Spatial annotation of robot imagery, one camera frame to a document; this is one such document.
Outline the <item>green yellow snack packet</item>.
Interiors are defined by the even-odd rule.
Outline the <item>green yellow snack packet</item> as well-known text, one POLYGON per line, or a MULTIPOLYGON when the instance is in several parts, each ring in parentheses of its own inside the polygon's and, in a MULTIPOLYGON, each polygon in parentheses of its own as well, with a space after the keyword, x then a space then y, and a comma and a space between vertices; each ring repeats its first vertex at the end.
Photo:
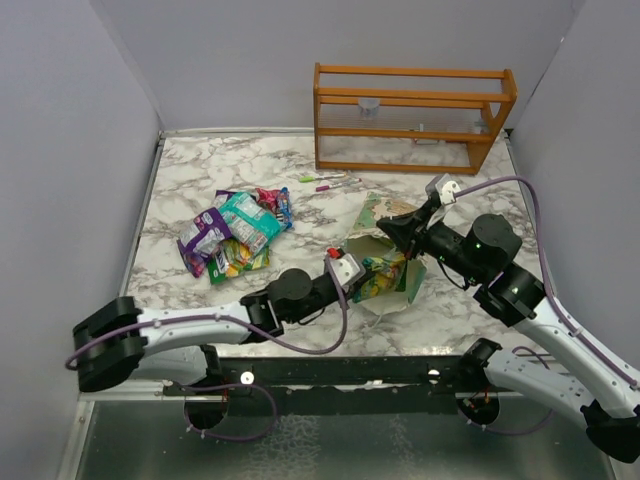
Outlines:
POLYGON ((207 265, 211 285, 236 278, 244 272, 266 268, 270 265, 270 250, 266 246, 257 253, 234 238, 224 240, 215 250, 207 265))

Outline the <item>red snack packet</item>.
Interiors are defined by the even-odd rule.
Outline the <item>red snack packet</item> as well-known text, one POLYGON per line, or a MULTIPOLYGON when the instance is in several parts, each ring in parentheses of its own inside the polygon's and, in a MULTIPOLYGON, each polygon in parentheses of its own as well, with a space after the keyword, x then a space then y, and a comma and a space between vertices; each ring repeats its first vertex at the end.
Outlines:
POLYGON ((278 189, 257 188, 257 203, 265 210, 270 211, 273 215, 277 215, 279 212, 279 194, 280 191, 278 189))

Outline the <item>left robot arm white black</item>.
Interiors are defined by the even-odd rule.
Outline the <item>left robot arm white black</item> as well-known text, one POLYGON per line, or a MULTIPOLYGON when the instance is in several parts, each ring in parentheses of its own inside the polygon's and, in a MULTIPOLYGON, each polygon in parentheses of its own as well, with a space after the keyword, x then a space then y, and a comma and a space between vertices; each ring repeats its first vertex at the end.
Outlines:
POLYGON ((345 309, 372 276, 344 262, 316 278, 292 268, 238 301, 184 310, 153 310, 130 296, 117 297, 73 328, 75 350, 65 367, 76 373, 83 393, 134 379, 171 381, 210 394, 220 385, 221 371, 206 360, 205 346, 284 346, 285 324, 302 323, 334 303, 345 309))

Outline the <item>purple snack packet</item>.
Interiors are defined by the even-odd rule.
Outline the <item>purple snack packet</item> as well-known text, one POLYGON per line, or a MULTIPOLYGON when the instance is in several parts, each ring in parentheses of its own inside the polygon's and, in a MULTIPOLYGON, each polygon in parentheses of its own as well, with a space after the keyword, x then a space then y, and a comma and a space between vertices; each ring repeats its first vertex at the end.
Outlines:
POLYGON ((218 209, 222 205, 224 205, 230 198, 232 198, 236 194, 236 191, 228 191, 228 190, 217 190, 215 192, 213 207, 218 209))
POLYGON ((219 245, 231 237, 231 230, 217 208, 197 215, 177 239, 180 256, 189 273, 199 278, 219 245))

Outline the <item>green paper bag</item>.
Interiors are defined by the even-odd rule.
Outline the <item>green paper bag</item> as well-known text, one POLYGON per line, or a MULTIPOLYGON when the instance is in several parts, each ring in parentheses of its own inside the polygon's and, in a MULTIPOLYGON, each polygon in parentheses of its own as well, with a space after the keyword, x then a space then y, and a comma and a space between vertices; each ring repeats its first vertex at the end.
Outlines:
POLYGON ((353 302, 375 315, 407 309, 426 277, 425 264, 419 259, 406 260, 376 226, 383 217, 403 215, 416 209, 404 201, 369 192, 345 240, 346 251, 374 272, 374 277, 353 297, 353 302))

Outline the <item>teal snack packet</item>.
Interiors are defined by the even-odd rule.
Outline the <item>teal snack packet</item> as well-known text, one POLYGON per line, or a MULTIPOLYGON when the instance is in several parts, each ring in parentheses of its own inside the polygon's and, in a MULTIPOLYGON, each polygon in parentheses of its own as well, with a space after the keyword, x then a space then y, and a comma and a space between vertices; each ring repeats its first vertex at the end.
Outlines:
POLYGON ((219 212, 232 236, 252 254, 261 252, 282 232, 277 218, 246 192, 234 194, 219 212))

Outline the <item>blue m&m snack packet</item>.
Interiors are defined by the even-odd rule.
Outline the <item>blue m&m snack packet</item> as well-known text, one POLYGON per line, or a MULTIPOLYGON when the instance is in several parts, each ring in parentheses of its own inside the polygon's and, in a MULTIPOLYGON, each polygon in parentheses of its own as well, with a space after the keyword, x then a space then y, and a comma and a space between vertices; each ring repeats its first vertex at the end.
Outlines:
POLYGON ((287 187, 280 189, 276 196, 277 212, 276 218, 283 231, 293 227, 293 212, 290 204, 290 194, 287 187))

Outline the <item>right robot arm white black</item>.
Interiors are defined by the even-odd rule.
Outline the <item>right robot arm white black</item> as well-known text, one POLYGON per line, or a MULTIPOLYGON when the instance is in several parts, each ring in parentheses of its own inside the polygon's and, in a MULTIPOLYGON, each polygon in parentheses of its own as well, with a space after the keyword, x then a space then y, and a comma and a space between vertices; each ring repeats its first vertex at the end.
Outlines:
POLYGON ((639 392, 625 378, 634 369, 619 357, 597 358, 600 343, 567 324, 566 311, 543 283, 514 261, 522 240, 501 215, 477 217, 460 235, 433 222, 433 201, 404 215, 384 217, 377 227, 409 258, 429 255, 475 287, 482 310, 543 347, 566 375, 532 364, 487 339, 476 341, 460 361, 459 378, 469 390, 487 385, 521 393, 583 428, 589 440, 625 463, 639 458, 639 392))

